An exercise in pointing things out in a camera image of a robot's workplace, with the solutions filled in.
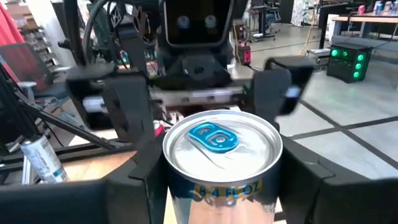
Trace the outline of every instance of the chair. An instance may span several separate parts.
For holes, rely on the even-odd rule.
[[[54,82],[57,74],[65,73],[68,68],[56,68],[51,72],[40,55],[27,43],[0,46],[0,56],[0,62],[11,77],[17,78],[15,81],[31,103],[48,106],[50,101],[50,105],[60,109],[60,119],[85,127],[73,114],[63,110],[62,105],[69,100],[69,92],[64,82]]]

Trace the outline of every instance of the energy drink can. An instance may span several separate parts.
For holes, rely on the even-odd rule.
[[[394,3],[392,3],[391,14],[397,14],[397,9],[398,9],[398,1],[395,1]]]
[[[256,115],[213,110],[165,135],[168,183],[178,224],[271,224],[282,139]]]
[[[65,169],[45,136],[24,141],[21,150],[45,183],[61,183],[68,179]]]
[[[376,16],[378,16],[378,15],[380,15],[382,10],[383,10],[383,4],[381,4],[381,3],[376,4],[376,9],[374,10],[374,14]]]

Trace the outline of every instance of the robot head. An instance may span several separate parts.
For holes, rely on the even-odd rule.
[[[247,1],[161,1],[160,19],[167,45],[175,49],[220,46],[228,39],[231,21],[242,17]]]

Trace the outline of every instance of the concrete floor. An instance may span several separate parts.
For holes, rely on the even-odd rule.
[[[303,49],[308,28],[275,25],[276,40],[253,43],[252,66],[261,68],[268,57],[297,55]],[[313,30],[312,35],[319,34]],[[318,39],[310,39],[306,49],[317,49]],[[346,84],[313,74],[302,103],[289,116],[278,117],[281,133],[331,161],[370,179],[398,176],[398,65],[371,62],[363,82]],[[252,71],[236,67],[233,77],[250,77]],[[71,102],[64,107],[75,111]],[[73,135],[55,128],[68,145]],[[50,139],[54,147],[58,143]],[[7,183],[21,181],[10,175]]]

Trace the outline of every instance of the table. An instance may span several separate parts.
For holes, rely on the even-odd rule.
[[[117,138],[117,134],[114,130],[99,131],[95,132],[95,135],[101,138],[113,139]],[[70,146],[76,146],[79,144],[87,143],[86,140],[81,137],[75,136]],[[82,181],[82,180],[93,180],[99,179],[110,173],[111,171],[118,168],[121,164],[131,158],[135,152],[125,152],[115,154],[111,156],[97,157],[92,159],[86,159],[83,161],[68,162],[64,164],[64,168],[68,174],[69,181]],[[276,211],[281,211],[280,204],[277,204]],[[167,192],[167,203],[165,209],[164,224],[177,224],[177,219],[174,215],[174,208],[170,192]],[[275,224],[286,224],[285,221],[275,222]]]
[[[389,40],[370,39],[369,33],[371,31],[371,23],[392,23],[398,24],[398,14],[391,14],[391,12],[381,12],[379,16],[373,15],[373,12],[365,13],[360,16],[338,16],[332,19],[336,22],[333,31],[332,42],[344,42],[348,44],[357,44],[367,47],[374,47],[381,50],[390,50],[398,52],[398,42],[391,42]],[[340,35],[342,22],[362,22],[361,34],[359,37],[347,37]]]

